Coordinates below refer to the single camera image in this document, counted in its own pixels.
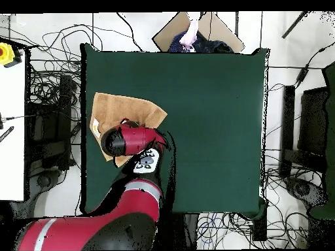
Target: yellow emergency stop button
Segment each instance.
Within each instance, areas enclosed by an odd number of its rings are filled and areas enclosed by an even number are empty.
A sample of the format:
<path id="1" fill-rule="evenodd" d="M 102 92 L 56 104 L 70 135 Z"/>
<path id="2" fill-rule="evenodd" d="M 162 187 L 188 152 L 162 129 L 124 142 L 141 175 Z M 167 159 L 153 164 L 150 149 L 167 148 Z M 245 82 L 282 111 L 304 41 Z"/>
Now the yellow emergency stop button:
<path id="1" fill-rule="evenodd" d="M 8 63 L 11 63 L 14 60 L 14 51 L 12 49 L 12 46 L 0 42 L 0 65 L 6 65 Z"/>

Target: white floor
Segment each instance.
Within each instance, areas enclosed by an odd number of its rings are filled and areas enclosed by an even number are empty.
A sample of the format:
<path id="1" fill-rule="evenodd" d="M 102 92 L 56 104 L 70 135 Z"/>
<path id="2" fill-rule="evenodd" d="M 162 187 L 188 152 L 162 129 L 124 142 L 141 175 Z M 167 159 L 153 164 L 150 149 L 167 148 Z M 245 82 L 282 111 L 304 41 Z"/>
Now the white floor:
<path id="1" fill-rule="evenodd" d="M 134 38 L 138 45 L 149 52 L 157 52 L 158 49 L 152 41 L 152 37 L 166 25 L 166 23 L 175 15 L 176 12 L 163 13 L 123 13 L 126 19 L 133 28 Z M 303 67 L 308 60 L 320 48 L 325 47 L 335 41 L 335 30 L 333 14 L 322 12 L 312 12 L 307 18 L 304 18 L 287 36 L 282 39 L 281 36 L 295 21 L 301 12 L 239 12 L 239 38 L 244 42 L 245 49 L 243 54 L 251 54 L 256 48 L 263 47 L 270 49 L 269 58 L 269 81 L 268 85 L 271 88 L 274 84 L 281 83 L 285 85 L 293 85 L 296 82 L 296 77 L 300 71 L 295 67 Z M 235 12 L 218 12 L 219 18 L 235 32 Z M 103 43 L 103 47 L 99 38 L 94 35 L 92 30 L 84 26 L 75 27 L 74 24 L 92 25 L 94 22 L 94 31 Z M 9 32 L 1 27 L 6 27 L 8 22 L 0 21 L 0 35 L 8 36 Z M 64 35 L 75 30 L 83 30 L 69 35 L 67 37 L 67 45 L 71 52 L 80 55 L 79 44 L 82 42 L 92 42 L 95 47 L 103 50 L 123 50 L 133 51 L 137 47 L 133 44 L 132 39 L 122 36 L 113 31 L 103 31 L 102 29 L 112 29 L 125 35 L 131 36 L 129 27 L 115 13 L 99 13 L 99 14 L 17 14 L 11 17 L 11 32 L 10 36 L 17 39 L 25 39 L 22 35 L 15 33 L 19 32 L 26 37 L 29 37 L 35 43 L 45 45 L 42 36 L 45 33 L 57 32 L 63 28 L 74 26 L 71 29 L 64 30 Z M 57 33 L 45 36 L 45 42 L 50 43 L 56 38 Z M 53 45 L 54 48 L 62 49 L 61 40 L 58 39 Z M 32 59 L 50 59 L 46 53 L 42 53 L 38 49 L 31 51 Z M 64 58 L 64 54 L 57 50 L 53 50 L 57 58 Z M 326 49 L 324 52 L 317 54 L 312 60 L 310 69 L 305 81 L 299 86 L 296 91 L 295 115 L 300 115 L 300 98 L 304 90 L 325 86 L 325 80 L 322 76 L 320 68 L 327 66 L 335 60 L 335 46 Z M 44 63 L 38 65 L 37 69 L 44 68 Z M 267 132 L 281 125 L 281 98 L 283 90 L 276 90 L 269 93 L 268 97 L 268 117 L 267 117 Z M 294 123 L 295 145 L 298 139 L 299 120 Z M 280 129 L 274 131 L 268 136 L 266 148 L 279 149 Z M 73 147 L 73 155 L 80 166 L 80 147 Z M 266 152 L 267 155 L 278 158 L 278 151 Z M 266 163 L 277 163 L 273 158 L 266 158 Z M 67 173 L 64 183 L 53 188 L 47 193 L 40 196 L 38 205 L 35 211 L 36 216 L 65 216 L 73 215 L 79 198 L 80 192 L 80 170 L 77 167 L 72 167 Z M 305 209 L 300 201 L 291 197 L 283 188 L 276 188 L 275 191 L 268 190 L 268 198 L 273 203 L 277 203 L 277 207 L 281 212 L 288 215 L 291 212 L 303 212 Z M 279 211 L 275 207 L 268 208 L 269 222 L 280 220 Z M 307 222 L 302 216 L 294 215 L 288 220 L 288 223 L 298 229 L 299 226 L 307 228 Z M 280 235 L 283 231 L 268 230 L 268 236 Z M 286 241 L 275 241 L 277 247 L 283 248 Z M 200 239 L 198 241 L 199 249 L 212 249 L 213 245 L 217 244 L 218 249 L 240 249 L 249 248 L 247 239 L 236 232 L 220 229 L 217 233 L 217 238 Z M 299 243 L 299 247 L 304 247 L 304 243 Z"/>

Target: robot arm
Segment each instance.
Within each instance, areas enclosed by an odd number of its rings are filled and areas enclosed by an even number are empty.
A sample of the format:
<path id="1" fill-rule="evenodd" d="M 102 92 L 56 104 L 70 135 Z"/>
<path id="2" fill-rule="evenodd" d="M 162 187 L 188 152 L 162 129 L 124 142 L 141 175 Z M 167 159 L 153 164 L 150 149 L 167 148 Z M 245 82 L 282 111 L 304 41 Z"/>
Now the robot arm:
<path id="1" fill-rule="evenodd" d="M 127 137 L 122 134 L 122 127 L 117 130 L 122 137 Z M 17 231 L 20 227 L 14 249 L 150 250 L 160 215 L 162 191 L 159 171 L 164 139 L 153 129 L 144 131 L 144 134 L 149 134 L 147 138 L 154 140 L 141 141 L 142 149 L 139 150 L 142 153 L 134 155 L 125 164 L 95 211 L 78 217 L 22 221 L 22 225 L 16 224 L 14 229 Z M 143 128 L 134 128 L 132 133 L 143 134 Z M 112 150 L 113 141 L 109 142 L 107 149 Z M 132 143 L 128 137 L 124 149 L 137 151 L 138 142 Z"/>

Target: metal stand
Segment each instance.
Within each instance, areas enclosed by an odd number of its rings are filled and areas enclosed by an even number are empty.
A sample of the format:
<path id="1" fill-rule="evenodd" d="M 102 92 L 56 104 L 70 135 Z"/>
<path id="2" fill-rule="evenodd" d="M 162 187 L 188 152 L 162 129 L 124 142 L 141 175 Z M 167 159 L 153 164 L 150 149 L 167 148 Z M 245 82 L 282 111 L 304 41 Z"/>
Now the metal stand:
<path id="1" fill-rule="evenodd" d="M 300 22 L 300 20 L 307 14 L 308 12 L 302 12 L 299 17 L 296 19 L 296 21 L 293 22 L 293 24 L 288 28 L 288 30 L 285 32 L 285 34 L 282 36 L 282 38 L 286 38 L 287 35 L 296 27 L 296 25 Z"/>

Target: cardboard box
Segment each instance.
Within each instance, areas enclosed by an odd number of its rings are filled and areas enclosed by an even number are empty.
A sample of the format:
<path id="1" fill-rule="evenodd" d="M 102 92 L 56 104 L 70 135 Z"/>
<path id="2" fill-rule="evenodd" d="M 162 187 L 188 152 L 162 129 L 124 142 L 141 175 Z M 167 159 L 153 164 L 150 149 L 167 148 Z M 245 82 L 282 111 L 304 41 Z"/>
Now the cardboard box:
<path id="1" fill-rule="evenodd" d="M 207 12 L 199 20 L 199 33 L 206 39 L 209 36 L 209 26 L 211 23 L 210 41 L 223 41 L 229 45 L 235 53 L 244 49 L 243 42 L 227 27 L 227 25 L 214 13 Z M 178 12 L 152 40 L 162 51 L 169 51 L 173 38 L 181 32 L 187 31 L 190 26 L 190 19 L 186 12 Z"/>

